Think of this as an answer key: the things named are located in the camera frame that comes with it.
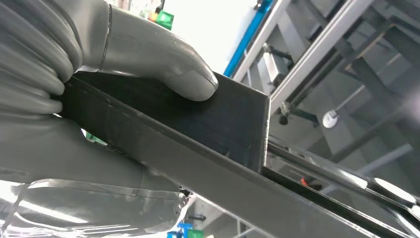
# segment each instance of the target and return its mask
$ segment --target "black rectangular plate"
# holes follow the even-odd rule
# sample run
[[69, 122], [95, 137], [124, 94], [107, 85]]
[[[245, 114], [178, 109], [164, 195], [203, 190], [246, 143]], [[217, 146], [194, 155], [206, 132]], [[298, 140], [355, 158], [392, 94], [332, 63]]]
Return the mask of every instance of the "black rectangular plate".
[[207, 101], [192, 102], [155, 79], [80, 72], [65, 84], [60, 115], [122, 152], [128, 146], [122, 141], [140, 147], [141, 141], [129, 135], [141, 133], [130, 130], [138, 117], [136, 123], [152, 123], [157, 133], [171, 133], [170, 127], [259, 172], [265, 160], [269, 97], [216, 76], [216, 93]]

